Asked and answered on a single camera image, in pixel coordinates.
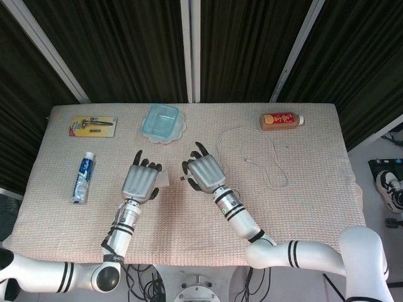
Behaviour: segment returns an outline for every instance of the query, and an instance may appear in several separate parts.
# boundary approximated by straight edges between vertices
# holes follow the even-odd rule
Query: red bottle label
[[[284,124],[293,123],[294,117],[291,113],[275,113],[272,115],[264,115],[266,124]]]

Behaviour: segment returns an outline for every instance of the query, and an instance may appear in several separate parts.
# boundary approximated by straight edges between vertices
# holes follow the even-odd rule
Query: bottle cap
[[[95,156],[95,154],[93,154],[92,152],[86,152],[85,159],[94,160],[94,156]]]

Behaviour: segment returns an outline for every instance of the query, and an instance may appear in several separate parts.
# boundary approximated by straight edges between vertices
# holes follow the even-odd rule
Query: table
[[[175,266],[247,265],[247,240],[237,238],[212,200],[196,192],[182,176],[195,141],[217,156],[217,140],[231,128],[259,128],[259,115],[293,111],[305,125],[292,130],[256,133],[236,130],[222,140],[219,162],[227,184],[241,192],[243,203],[259,226],[276,242],[316,240],[338,249],[339,232],[364,225],[360,197],[332,104],[176,104],[187,129],[180,140],[153,144],[141,134],[150,104],[84,104],[56,106],[28,181],[13,233],[3,245],[43,260],[102,262],[100,244],[109,230],[123,181],[135,153],[160,162],[169,171],[170,186],[141,206],[142,214],[126,255],[126,263]],[[116,116],[114,138],[70,137],[73,116]],[[271,190],[284,175],[271,150],[288,173],[291,187]],[[96,154],[88,202],[70,203],[79,164],[86,151]]]

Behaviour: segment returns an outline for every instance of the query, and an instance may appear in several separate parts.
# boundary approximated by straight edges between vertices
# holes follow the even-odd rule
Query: robotic arm
[[[389,274],[382,241],[369,228],[353,226],[339,237],[341,254],[320,242],[289,241],[277,245],[258,227],[233,190],[225,186],[225,175],[206,148],[192,151],[190,159],[182,163],[184,176],[196,191],[213,194],[215,204],[241,238],[251,244],[246,260],[251,267],[263,269],[288,266],[333,272],[347,278],[347,301],[393,301],[386,285]]]
[[[128,245],[139,219],[140,204],[154,199],[158,188],[154,184],[161,164],[144,159],[140,164],[142,151],[137,152],[129,168],[122,188],[125,200],[103,240],[103,263],[83,266],[72,262],[40,261],[0,249],[0,301],[4,299],[7,279],[16,279],[20,287],[28,292],[66,293],[74,288],[86,288],[107,293],[114,290],[120,280]]]

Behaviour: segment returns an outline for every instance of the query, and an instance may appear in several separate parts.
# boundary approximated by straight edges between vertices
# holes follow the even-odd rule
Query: toothpaste tube
[[[73,203],[81,204],[86,199],[88,184],[91,178],[91,171],[93,169],[93,165],[94,165],[94,154],[92,152],[86,152],[86,156],[83,158],[80,165],[80,169],[78,171],[76,185],[74,186],[73,199],[72,199]]]

